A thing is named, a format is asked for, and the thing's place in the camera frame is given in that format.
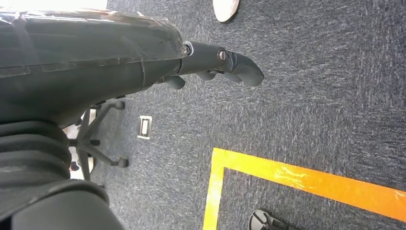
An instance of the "gray carpet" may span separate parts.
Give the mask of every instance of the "gray carpet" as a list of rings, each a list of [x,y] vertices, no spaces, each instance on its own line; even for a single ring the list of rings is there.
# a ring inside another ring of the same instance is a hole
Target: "gray carpet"
[[[406,1],[241,0],[231,23],[211,0],[109,0],[108,8],[166,16],[184,36],[251,57],[259,87],[185,76],[127,96],[98,137],[128,156],[98,164],[111,208],[128,230],[202,229],[213,147],[406,191]],[[140,115],[152,139],[136,137]],[[253,209],[303,230],[400,230],[406,224],[333,200],[226,171],[219,230],[246,230]]]

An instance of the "chair leg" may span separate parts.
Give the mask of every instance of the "chair leg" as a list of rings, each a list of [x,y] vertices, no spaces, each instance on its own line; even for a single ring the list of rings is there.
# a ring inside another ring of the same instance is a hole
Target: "chair leg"
[[[103,119],[106,117],[107,113],[111,108],[115,107],[114,103],[107,104],[106,107],[104,107],[99,114],[96,116],[96,118],[93,120],[93,122],[89,125],[88,129],[86,130],[86,137],[90,139],[90,136],[93,134],[94,130],[100,125],[100,123],[103,121]]]
[[[102,152],[100,152],[97,148],[93,147],[92,145],[82,144],[80,146],[80,148],[85,150],[87,153],[89,153],[93,157],[101,160],[102,162],[109,164],[110,166],[118,165],[118,161],[113,161],[112,159],[110,159],[109,157],[104,155]]]
[[[79,157],[79,162],[82,167],[83,178],[87,181],[90,180],[89,158],[88,153],[83,151],[80,147],[76,147],[76,153]]]

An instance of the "shoe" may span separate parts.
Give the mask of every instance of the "shoe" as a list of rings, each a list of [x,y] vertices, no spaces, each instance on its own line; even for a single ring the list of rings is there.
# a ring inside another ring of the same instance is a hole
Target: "shoe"
[[[214,13],[219,22],[228,21],[237,12],[240,0],[213,0]]]

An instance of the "black wheel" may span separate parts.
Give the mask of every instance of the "black wheel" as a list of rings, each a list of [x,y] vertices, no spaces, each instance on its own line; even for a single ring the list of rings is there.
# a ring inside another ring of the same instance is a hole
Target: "black wheel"
[[[128,159],[123,159],[123,158],[119,159],[117,166],[120,167],[120,168],[127,168],[128,167]]]
[[[205,81],[210,81],[215,77],[215,73],[208,73],[208,72],[201,72],[201,73],[196,73],[197,76],[199,76],[201,79]]]
[[[76,126],[80,126],[82,124],[82,119],[79,118],[79,120],[76,121],[75,125]]]
[[[90,144],[93,146],[100,146],[100,140],[90,140]]]
[[[123,110],[123,109],[125,109],[125,104],[124,104],[124,102],[123,102],[123,101],[117,101],[117,102],[115,103],[115,108],[118,109],[118,110]]]
[[[165,82],[170,88],[180,90],[185,86],[185,80],[179,76],[169,76]]]

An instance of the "metal plate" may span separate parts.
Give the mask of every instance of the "metal plate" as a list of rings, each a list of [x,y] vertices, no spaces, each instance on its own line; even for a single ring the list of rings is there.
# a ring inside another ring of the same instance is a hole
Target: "metal plate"
[[[150,139],[151,134],[151,116],[140,116],[138,137],[142,139]]]

